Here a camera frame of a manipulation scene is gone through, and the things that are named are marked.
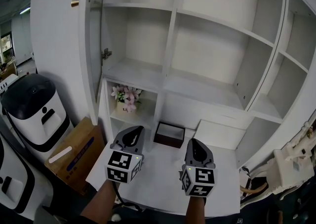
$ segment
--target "flower pot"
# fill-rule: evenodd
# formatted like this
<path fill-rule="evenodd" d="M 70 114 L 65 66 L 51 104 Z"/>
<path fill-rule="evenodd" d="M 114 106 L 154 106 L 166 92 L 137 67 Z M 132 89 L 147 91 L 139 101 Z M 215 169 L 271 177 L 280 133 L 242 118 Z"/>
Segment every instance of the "flower pot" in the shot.
<path fill-rule="evenodd" d="M 125 108 L 125 103 L 117 102 L 117 107 L 116 107 L 117 114 L 124 115 L 124 116 L 134 115 L 137 112 L 140 103 L 134 103 L 134 104 L 136 106 L 136 110 L 131 110 L 131 112 L 128 112 L 127 109 Z"/>

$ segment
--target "white cabinet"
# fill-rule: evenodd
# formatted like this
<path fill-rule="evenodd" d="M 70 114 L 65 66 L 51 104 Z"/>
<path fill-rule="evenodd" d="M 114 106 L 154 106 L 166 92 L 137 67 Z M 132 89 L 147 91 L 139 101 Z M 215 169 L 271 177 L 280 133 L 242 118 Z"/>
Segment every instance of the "white cabinet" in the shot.
<path fill-rule="evenodd" d="M 236 167 L 263 156 L 268 141 L 273 148 L 270 138 L 293 118 L 313 66 L 316 16 L 304 0 L 92 1 L 80 0 L 79 43 L 94 123 L 108 49 L 105 130 L 113 138 L 142 125 L 150 143 L 159 120 L 196 130 L 203 119 L 223 132 L 206 144 L 234 150 Z M 133 119 L 116 112 L 111 93 L 119 84 L 144 90 Z M 223 126 L 244 133 L 230 141 Z"/>

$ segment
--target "cabinet door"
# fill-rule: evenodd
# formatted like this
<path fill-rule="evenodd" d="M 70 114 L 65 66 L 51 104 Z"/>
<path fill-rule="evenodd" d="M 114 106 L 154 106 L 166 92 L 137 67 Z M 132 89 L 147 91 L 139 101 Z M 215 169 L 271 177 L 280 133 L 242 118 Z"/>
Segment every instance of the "cabinet door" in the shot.
<path fill-rule="evenodd" d="M 103 0 L 79 0 L 79 56 L 92 123 L 98 124 L 101 92 L 101 15 Z"/>

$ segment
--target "person's arm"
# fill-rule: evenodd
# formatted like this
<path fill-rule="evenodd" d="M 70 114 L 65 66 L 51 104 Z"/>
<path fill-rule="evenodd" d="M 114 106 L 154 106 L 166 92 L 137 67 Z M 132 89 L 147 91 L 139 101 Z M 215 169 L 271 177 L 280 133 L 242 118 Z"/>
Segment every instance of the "person's arm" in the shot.
<path fill-rule="evenodd" d="M 116 193 L 113 189 L 112 181 L 106 180 L 97 194 L 82 211 L 84 216 L 98 224 L 107 223 L 112 216 L 112 207 L 114 206 Z"/>
<path fill-rule="evenodd" d="M 203 198 L 190 197 L 186 214 L 186 224 L 205 224 Z"/>

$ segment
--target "cardboard box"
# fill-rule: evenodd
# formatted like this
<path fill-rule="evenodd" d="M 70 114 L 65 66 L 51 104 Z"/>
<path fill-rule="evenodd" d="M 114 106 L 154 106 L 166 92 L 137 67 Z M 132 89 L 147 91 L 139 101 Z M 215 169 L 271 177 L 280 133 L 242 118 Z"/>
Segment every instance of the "cardboard box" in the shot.
<path fill-rule="evenodd" d="M 89 186 L 85 179 L 104 147 L 100 127 L 85 117 L 46 160 L 45 166 L 84 195 Z"/>

